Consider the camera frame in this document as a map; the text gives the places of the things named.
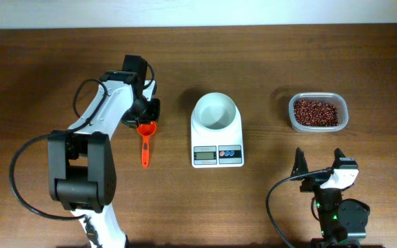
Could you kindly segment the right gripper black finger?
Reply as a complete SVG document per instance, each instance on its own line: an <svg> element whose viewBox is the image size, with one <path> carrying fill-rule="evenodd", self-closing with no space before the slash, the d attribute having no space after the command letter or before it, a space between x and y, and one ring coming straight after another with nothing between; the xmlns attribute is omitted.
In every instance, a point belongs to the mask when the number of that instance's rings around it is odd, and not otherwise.
<svg viewBox="0 0 397 248"><path fill-rule="evenodd" d="M305 154L301 148L296 149L294 165L290 174L292 180L303 180L309 173Z"/></svg>
<svg viewBox="0 0 397 248"><path fill-rule="evenodd" d="M353 158L346 157L340 148L334 150L334 169L356 169L356 161Z"/></svg>

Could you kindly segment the orange measuring scoop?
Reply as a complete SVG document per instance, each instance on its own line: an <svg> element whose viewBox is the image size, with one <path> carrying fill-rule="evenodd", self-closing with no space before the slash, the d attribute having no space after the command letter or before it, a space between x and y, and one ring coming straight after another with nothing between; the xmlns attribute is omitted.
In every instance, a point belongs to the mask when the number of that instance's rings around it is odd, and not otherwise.
<svg viewBox="0 0 397 248"><path fill-rule="evenodd" d="M150 138L156 132L157 126L155 121L149 124L140 124L137 127L137 132L141 135L141 164L143 168L148 168L150 164Z"/></svg>

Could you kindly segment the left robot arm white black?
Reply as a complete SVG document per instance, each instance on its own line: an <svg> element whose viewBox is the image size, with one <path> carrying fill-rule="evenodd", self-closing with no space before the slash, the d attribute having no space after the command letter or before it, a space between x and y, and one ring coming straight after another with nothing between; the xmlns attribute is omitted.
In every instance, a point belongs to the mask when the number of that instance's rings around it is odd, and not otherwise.
<svg viewBox="0 0 397 248"><path fill-rule="evenodd" d="M50 196L79 219L91 247L128 245L112 206L116 170L110 141L120 123L137 128L158 120L156 82L146 79L151 71L141 56L125 56L120 70L96 80L96 96L77 121L48 138Z"/></svg>

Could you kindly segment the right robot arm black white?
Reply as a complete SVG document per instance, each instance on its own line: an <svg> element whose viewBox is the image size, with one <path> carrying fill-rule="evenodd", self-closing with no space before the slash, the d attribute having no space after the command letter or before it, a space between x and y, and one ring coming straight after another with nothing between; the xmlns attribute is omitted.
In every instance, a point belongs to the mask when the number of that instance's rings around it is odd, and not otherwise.
<svg viewBox="0 0 397 248"><path fill-rule="evenodd" d="M360 241L366 238L369 205L343 198L343 192L354 185L358 173L358 163L338 148L334 150L331 167L319 173L310 172L302 149L296 149L291 177L301 182L301 192L313 193L311 209L321 230L321 237L313 238L311 247L360 247Z"/></svg>

